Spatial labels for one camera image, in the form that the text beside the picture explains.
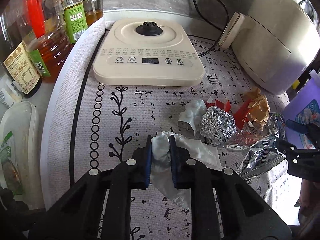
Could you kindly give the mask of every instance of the metal screw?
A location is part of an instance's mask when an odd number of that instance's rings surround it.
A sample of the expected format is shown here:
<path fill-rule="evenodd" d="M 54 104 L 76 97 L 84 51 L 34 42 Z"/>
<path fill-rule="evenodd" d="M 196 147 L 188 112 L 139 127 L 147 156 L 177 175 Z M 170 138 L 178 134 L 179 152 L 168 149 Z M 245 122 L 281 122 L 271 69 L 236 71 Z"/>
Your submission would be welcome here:
<path fill-rule="evenodd" d="M 130 166 L 133 166 L 137 163 L 137 161 L 135 159 L 129 159 L 127 160 L 127 164 L 130 165 Z"/>
<path fill-rule="evenodd" d="M 188 164 L 188 165 L 195 165 L 195 164 L 196 164 L 196 160 L 194 160 L 194 159 L 187 159 L 187 164 Z"/>
<path fill-rule="evenodd" d="M 233 174 L 233 169 L 225 168 L 225 169 L 223 170 L 223 172 L 224 172 L 225 174 L 227 174 L 227 175 L 232 175 L 232 174 Z"/>
<path fill-rule="evenodd" d="M 89 170 L 89 174 L 91 175 L 91 176 L 95 176 L 95 175 L 97 175 L 99 173 L 99 170 L 98 169 L 91 169 L 91 170 Z"/>

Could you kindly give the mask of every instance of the barcode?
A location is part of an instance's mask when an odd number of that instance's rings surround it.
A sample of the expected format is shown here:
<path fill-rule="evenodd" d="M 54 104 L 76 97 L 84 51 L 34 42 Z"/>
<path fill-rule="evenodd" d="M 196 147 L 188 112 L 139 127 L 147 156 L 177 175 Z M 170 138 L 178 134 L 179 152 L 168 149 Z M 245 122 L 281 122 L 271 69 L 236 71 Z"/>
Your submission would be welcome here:
<path fill-rule="evenodd" d="M 41 74 L 44 74 L 46 73 L 47 71 L 44 69 L 43 65 L 41 62 L 37 62 L 36 63 L 36 68 L 37 70 L 41 73 Z"/>
<path fill-rule="evenodd" d="M 84 34 L 84 32 L 85 32 L 85 30 L 79 31 L 79 32 L 77 32 L 77 33 L 74 33 L 74 34 L 73 34 L 73 38 L 75 39 L 75 41 L 77 41 L 77 40 L 80 38 L 80 36 L 81 36 L 82 34 Z"/>

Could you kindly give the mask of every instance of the cooking oil bottle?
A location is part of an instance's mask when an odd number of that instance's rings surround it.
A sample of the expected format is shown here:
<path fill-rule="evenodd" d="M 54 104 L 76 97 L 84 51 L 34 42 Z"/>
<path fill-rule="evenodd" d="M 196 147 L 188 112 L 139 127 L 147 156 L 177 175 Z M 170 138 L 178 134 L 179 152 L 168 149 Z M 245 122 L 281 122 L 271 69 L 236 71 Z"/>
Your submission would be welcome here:
<path fill-rule="evenodd" d="M 71 44 L 60 0 L 22 0 L 18 24 L 27 52 L 44 82 L 55 82 Z"/>
<path fill-rule="evenodd" d="M 88 28 L 82 0 L 62 0 L 70 42 L 76 43 Z"/>
<path fill-rule="evenodd" d="M 88 27 L 103 17 L 102 0 L 83 0 L 82 3 Z"/>

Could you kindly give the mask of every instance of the crumpled foil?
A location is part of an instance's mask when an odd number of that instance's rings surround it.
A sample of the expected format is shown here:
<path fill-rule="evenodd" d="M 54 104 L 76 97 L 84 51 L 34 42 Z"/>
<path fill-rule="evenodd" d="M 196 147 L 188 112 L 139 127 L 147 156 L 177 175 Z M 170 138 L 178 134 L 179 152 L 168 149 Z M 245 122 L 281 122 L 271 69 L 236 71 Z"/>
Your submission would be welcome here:
<path fill-rule="evenodd" d="M 284 160 L 284 156 L 277 151 L 278 138 L 285 139 L 284 119 L 282 115 L 272 113 L 262 135 L 240 132 L 218 147 L 230 152 L 242 152 L 244 159 L 236 173 L 243 179 L 249 179 L 267 172 Z"/>
<path fill-rule="evenodd" d="M 235 119 L 217 106 L 211 106 L 202 116 L 200 134 L 211 140 L 213 145 L 228 141 L 237 132 Z"/>

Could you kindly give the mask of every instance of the soy sauce bottle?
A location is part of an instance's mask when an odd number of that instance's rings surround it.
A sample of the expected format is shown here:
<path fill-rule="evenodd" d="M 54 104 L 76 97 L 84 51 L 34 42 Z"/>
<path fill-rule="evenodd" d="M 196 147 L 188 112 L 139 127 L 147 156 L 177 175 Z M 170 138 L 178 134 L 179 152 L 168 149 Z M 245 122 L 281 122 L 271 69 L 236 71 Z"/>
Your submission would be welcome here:
<path fill-rule="evenodd" d="M 40 88 L 42 79 L 26 52 L 15 17 L 9 6 L 0 16 L 0 64 L 15 87 L 30 98 Z"/>

